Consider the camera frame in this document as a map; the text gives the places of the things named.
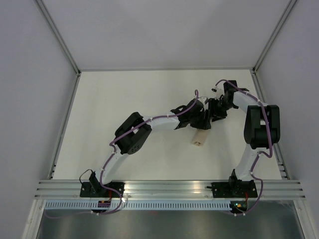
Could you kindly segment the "beige cloth napkin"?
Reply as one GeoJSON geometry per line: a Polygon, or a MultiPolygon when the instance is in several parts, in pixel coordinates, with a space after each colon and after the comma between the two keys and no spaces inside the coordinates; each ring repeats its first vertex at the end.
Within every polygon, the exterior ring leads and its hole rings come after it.
{"type": "Polygon", "coordinates": [[[202,146],[209,134],[209,130],[197,129],[194,137],[192,138],[192,144],[196,146],[202,146]]]}

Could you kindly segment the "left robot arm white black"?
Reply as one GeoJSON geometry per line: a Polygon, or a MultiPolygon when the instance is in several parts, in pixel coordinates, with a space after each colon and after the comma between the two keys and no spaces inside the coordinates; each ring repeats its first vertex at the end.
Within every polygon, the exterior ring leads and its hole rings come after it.
{"type": "Polygon", "coordinates": [[[169,111],[166,115],[144,117],[132,113],[116,130],[110,146],[113,152],[96,171],[89,170],[88,182],[81,181],[81,198],[121,197],[123,186],[113,183],[114,174],[128,156],[137,153],[152,132],[177,130],[187,126],[210,129],[209,100],[206,97],[191,100],[188,105],[169,111]]]}

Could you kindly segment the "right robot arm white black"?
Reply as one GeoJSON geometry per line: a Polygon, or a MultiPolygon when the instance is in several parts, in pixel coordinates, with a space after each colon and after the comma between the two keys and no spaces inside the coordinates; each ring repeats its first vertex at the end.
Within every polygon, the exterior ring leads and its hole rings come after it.
{"type": "Polygon", "coordinates": [[[273,156],[273,145],[281,136],[280,109],[268,105],[239,88],[235,80],[223,80],[224,93],[218,99],[210,99],[209,119],[212,122],[227,117],[229,109],[241,109],[245,114],[244,140],[246,147],[237,167],[227,182],[213,182],[209,186],[214,198],[257,198],[254,168],[261,155],[273,156]]]}

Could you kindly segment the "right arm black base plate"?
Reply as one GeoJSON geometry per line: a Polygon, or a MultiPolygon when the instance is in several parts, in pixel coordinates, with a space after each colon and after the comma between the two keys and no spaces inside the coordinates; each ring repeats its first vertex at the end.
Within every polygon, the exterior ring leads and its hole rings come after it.
{"type": "Polygon", "coordinates": [[[230,184],[229,182],[213,182],[208,187],[212,191],[213,198],[257,198],[257,188],[253,180],[237,182],[230,184]]]}

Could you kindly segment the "aluminium mounting rail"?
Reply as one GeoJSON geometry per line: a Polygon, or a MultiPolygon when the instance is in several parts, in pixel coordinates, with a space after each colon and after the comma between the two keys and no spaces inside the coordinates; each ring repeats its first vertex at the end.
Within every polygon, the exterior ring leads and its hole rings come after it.
{"type": "MultiPolygon", "coordinates": [[[[207,180],[124,181],[124,196],[133,200],[208,200],[212,191],[207,180]]],[[[81,183],[77,180],[41,180],[35,199],[79,199],[81,183]]],[[[306,195],[298,180],[265,180],[262,200],[304,200],[306,195]]]]}

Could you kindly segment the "right aluminium frame post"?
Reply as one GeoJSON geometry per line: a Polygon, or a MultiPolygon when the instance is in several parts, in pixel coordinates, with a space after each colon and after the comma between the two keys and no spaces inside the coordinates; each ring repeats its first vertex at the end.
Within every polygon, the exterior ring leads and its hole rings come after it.
{"type": "Polygon", "coordinates": [[[289,0],[288,1],[287,6],[285,7],[283,13],[281,14],[281,16],[280,16],[275,28],[273,29],[269,39],[267,40],[266,45],[262,49],[256,63],[254,64],[254,66],[251,69],[251,72],[253,74],[256,74],[257,71],[259,70],[259,68],[261,67],[262,63],[264,62],[264,59],[266,58],[266,55],[268,54],[268,52],[272,48],[272,45],[274,44],[277,37],[279,36],[281,30],[283,29],[286,21],[290,17],[290,15],[291,15],[291,13],[292,13],[292,11],[295,8],[297,3],[298,3],[298,0],[289,0]]]}

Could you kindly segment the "aluminium frame post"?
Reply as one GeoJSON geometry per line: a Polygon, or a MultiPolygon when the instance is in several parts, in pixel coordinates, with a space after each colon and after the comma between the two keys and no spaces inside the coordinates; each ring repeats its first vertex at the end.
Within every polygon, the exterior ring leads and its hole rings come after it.
{"type": "Polygon", "coordinates": [[[251,72],[253,74],[256,74],[257,71],[259,70],[259,68],[261,67],[262,63],[264,62],[264,59],[266,58],[266,55],[268,54],[268,52],[272,48],[272,45],[274,44],[277,37],[279,36],[281,30],[283,29],[286,21],[290,17],[290,15],[291,15],[291,13],[292,13],[292,11],[295,8],[297,3],[298,3],[298,0],[289,0],[288,1],[287,6],[285,7],[283,13],[281,14],[281,16],[280,16],[275,28],[273,29],[269,39],[267,40],[266,45],[262,49],[256,63],[254,64],[254,66],[251,69],[251,72]]]}
{"type": "Polygon", "coordinates": [[[43,0],[34,0],[34,3],[36,4],[38,10],[40,11],[42,17],[44,18],[46,24],[48,25],[48,27],[50,29],[50,31],[52,32],[55,40],[57,41],[62,53],[66,57],[69,65],[71,66],[71,68],[73,69],[73,71],[75,72],[75,74],[77,76],[80,75],[81,70],[77,66],[69,48],[67,47],[67,45],[66,45],[60,31],[58,30],[51,14],[49,13],[44,1],[43,0]]]}

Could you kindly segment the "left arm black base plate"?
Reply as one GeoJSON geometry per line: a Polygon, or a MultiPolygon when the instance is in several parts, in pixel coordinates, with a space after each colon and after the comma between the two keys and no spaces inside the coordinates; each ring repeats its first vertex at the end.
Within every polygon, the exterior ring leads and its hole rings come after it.
{"type": "MultiPolygon", "coordinates": [[[[124,182],[110,182],[106,187],[118,191],[121,196],[124,193],[124,182]]],[[[90,182],[83,182],[80,190],[80,198],[119,198],[119,194],[115,191],[105,189],[101,186],[98,188],[98,192],[94,191],[90,182]]]]}

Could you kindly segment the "left aluminium frame post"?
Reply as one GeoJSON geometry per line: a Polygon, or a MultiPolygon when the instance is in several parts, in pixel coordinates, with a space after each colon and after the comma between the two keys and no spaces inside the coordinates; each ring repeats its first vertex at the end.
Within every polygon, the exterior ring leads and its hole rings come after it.
{"type": "Polygon", "coordinates": [[[62,53],[66,57],[69,65],[71,66],[71,68],[73,69],[73,71],[75,72],[75,74],[77,76],[80,75],[81,70],[77,66],[69,48],[67,47],[67,45],[66,45],[60,31],[58,30],[51,14],[49,13],[44,1],[43,0],[34,0],[34,3],[36,4],[38,10],[40,11],[42,17],[44,18],[46,24],[48,25],[48,27],[50,29],[50,31],[52,32],[55,40],[57,41],[62,53]]]}

